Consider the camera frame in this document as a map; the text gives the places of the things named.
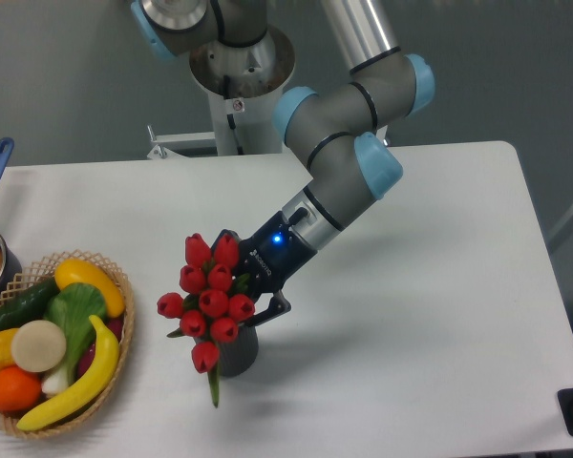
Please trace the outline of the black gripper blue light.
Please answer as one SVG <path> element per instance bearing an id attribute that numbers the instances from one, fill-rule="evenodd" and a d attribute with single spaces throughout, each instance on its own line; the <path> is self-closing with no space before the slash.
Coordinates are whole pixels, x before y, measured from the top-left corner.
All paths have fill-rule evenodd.
<path id="1" fill-rule="evenodd" d="M 225 235 L 238 244 L 240 260 L 237 275 L 249 275 L 247 291 L 275 292 L 267 309 L 247 319 L 244 325 L 256 327 L 288 313 L 291 304 L 280 289 L 288 278 L 317 254 L 317 250 L 291 229 L 282 211 L 274 214 L 248 239 L 242 239 L 234 230 L 222 229 L 211 245 L 212 252 L 216 251 Z"/>

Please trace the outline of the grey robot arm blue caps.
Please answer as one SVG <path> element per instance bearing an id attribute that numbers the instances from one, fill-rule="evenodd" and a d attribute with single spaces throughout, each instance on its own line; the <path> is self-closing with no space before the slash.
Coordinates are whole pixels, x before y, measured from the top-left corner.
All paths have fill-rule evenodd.
<path id="1" fill-rule="evenodd" d="M 265 323 L 290 306 L 286 280 L 381 199 L 403 170 L 376 135 L 433 99 L 425 60 L 401 51 L 377 1 L 322 5 L 350 71 L 331 94 L 287 88 L 294 71 L 288 38 L 267 21 L 263 1 L 135 1 L 139 29 L 162 59 L 187 55 L 212 106 L 216 147 L 224 155 L 263 154 L 285 146 L 310 183 L 239 244 L 238 271 L 267 309 Z"/>

